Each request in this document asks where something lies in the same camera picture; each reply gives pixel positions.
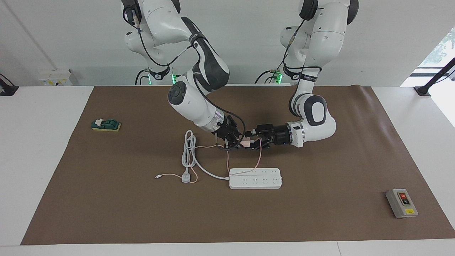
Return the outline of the white power strip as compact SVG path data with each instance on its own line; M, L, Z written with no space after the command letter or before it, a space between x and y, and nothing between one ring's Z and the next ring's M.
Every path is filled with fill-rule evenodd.
M281 173L275 167L232 168L229 170L229 188L233 190L269 190L279 189L281 186Z

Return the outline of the brown table mat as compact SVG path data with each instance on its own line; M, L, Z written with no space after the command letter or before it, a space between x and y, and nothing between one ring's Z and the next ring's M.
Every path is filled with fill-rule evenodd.
M184 134L214 136L180 116L167 86L96 86L32 218L23 245L455 238L374 91L318 86L337 128L302 148L265 149L277 190L233 190L198 170L181 175ZM96 119L121 123L95 131ZM404 188L419 215L398 219L385 192Z

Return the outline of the green circuit board clip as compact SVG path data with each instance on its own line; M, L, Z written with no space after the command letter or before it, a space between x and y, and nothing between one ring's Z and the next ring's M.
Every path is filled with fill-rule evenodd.
M118 132L121 123L114 119L96 119L91 123L91 129L95 131Z

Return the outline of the black slanted stand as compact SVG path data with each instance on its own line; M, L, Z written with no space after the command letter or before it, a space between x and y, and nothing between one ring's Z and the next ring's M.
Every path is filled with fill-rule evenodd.
M429 89L431 86L434 84L442 81L442 77L448 74L448 71L453 69L455 66L455 57L452 58L437 74L435 74L424 86L415 86L414 90L416 93L421 96L421 97L430 97L431 94L429 94Z

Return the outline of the black desk clamp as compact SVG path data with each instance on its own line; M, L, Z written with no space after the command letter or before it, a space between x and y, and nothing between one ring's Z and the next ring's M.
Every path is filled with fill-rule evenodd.
M13 96L18 90L19 86L13 84L5 75L0 73L0 96Z

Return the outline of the grey on-off switch box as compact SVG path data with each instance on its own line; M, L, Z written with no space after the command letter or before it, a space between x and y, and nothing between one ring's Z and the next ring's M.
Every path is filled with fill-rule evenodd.
M394 216L398 219L417 217L416 206L404 188L394 188L385 192Z

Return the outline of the white wall socket box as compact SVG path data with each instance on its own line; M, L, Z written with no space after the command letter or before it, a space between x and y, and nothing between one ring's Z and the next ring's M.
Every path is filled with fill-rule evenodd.
M38 81L42 86L75 86L77 79L70 69L40 70Z

